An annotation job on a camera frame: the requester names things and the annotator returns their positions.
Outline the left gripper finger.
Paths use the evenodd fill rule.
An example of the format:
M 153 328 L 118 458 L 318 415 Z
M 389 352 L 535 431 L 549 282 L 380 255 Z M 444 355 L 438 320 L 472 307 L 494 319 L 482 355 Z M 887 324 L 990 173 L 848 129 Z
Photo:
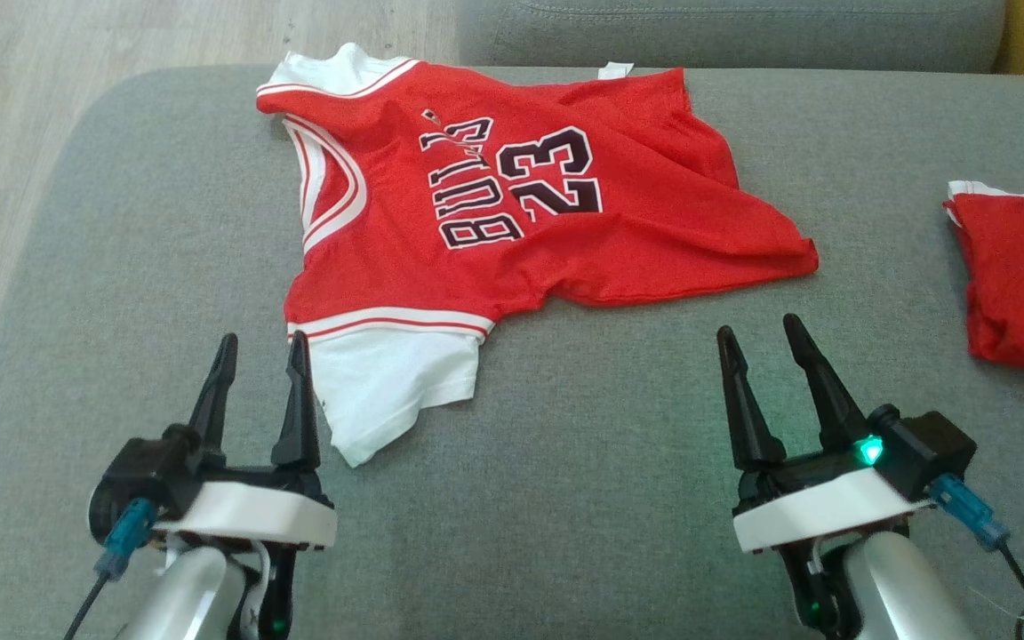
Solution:
M 316 470 L 321 465 L 316 393 L 310 370 L 308 336 L 302 331 L 292 334 L 287 374 L 290 393 L 271 462 L 280 469 Z
M 236 361 L 238 336 L 225 333 L 188 419 L 188 429 L 196 435 L 197 465 L 225 465 L 222 451 L 225 406 L 236 377 Z

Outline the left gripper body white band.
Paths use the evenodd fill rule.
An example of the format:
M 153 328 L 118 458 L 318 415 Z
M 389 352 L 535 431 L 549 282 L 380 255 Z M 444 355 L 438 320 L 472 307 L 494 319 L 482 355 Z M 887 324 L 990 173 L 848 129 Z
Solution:
M 309 473 L 302 489 L 204 483 L 186 514 L 157 524 L 165 567 L 155 640 L 289 640 L 300 552 L 336 542 L 336 510 Z

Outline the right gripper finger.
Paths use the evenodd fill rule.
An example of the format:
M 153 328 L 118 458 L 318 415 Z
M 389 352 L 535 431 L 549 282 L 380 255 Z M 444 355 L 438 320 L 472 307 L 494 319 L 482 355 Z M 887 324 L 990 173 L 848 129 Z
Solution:
M 798 315 L 783 317 L 793 360 L 804 370 L 820 421 L 820 444 L 826 452 L 852 449 L 869 437 L 865 414 L 853 400 L 820 346 Z
M 724 409 L 734 467 L 739 471 L 759 471 L 781 463 L 786 450 L 773 436 L 757 403 L 748 380 L 748 361 L 729 325 L 716 332 L 716 348 L 722 367 Z

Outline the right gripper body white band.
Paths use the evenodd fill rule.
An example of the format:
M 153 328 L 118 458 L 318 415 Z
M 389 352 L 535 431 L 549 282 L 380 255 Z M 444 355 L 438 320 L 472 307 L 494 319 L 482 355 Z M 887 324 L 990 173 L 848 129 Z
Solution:
M 748 471 L 732 526 L 745 554 L 776 552 L 796 618 L 822 640 L 936 640 L 936 574 L 909 536 L 918 511 L 885 482 L 869 443 L 802 455 L 811 483 L 780 487 L 780 469 Z

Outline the red Bulls 23 jersey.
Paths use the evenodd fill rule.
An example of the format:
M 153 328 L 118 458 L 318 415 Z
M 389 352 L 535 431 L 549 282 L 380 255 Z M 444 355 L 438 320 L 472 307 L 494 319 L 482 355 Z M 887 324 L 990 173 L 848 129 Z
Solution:
M 342 45 L 289 53 L 256 92 L 300 168 L 308 339 L 331 445 L 357 467 L 431 406 L 475 393 L 500 319 L 552 297 L 634 307 L 807 276 L 820 256 L 740 187 L 680 68 L 575 84 Z

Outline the large grey sofa seat cushion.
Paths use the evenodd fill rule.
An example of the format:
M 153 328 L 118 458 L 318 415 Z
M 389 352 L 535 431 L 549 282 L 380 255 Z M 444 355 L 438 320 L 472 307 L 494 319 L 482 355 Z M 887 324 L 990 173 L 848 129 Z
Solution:
M 239 337 L 224 447 L 264 465 L 287 400 L 300 169 L 265 66 L 155 70 L 63 146 L 0 313 L 0 640 L 60 640 L 99 550 L 86 507 L 131 437 L 187 420 Z M 783 316 L 862 409 L 935 410 L 1024 567 L 1024 370 L 968 356 L 949 180 L 1024 193 L 1024 76 L 695 69 L 696 113 L 820 271 L 655 307 L 552 302 L 481 348 L 472 400 L 359 468 L 324 447 L 336 547 L 297 563 L 300 640 L 802 640 L 774 554 L 740 552 L 716 328 L 772 432 L 818 446 Z

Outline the grey sofa back cushion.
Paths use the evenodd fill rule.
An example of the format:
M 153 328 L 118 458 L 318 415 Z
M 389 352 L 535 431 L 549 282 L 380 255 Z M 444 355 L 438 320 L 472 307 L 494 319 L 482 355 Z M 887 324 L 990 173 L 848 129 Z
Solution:
M 469 66 L 987 73 L 1006 0 L 452 0 Z

